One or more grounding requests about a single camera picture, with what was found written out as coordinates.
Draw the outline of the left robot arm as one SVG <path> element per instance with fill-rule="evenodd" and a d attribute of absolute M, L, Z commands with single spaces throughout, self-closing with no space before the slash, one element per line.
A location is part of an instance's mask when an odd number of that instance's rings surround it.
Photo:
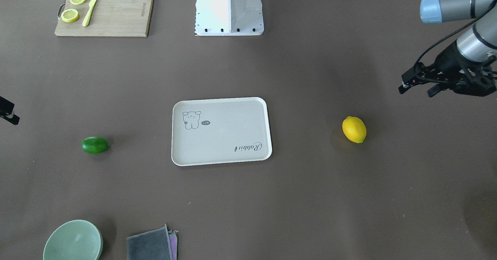
<path fill-rule="evenodd" d="M 419 59 L 402 74 L 399 93 L 417 85 L 433 83 L 429 97 L 444 90 L 474 97 L 496 92 L 497 8 L 496 0 L 421 0 L 420 18 L 435 24 L 470 20 L 464 33 L 440 54 L 431 65 Z"/>

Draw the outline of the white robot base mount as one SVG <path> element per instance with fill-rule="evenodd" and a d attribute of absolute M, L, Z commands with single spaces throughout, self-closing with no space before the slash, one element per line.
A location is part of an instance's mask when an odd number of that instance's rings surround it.
<path fill-rule="evenodd" d="M 262 0 L 196 0 L 196 36 L 258 36 L 264 33 Z"/>

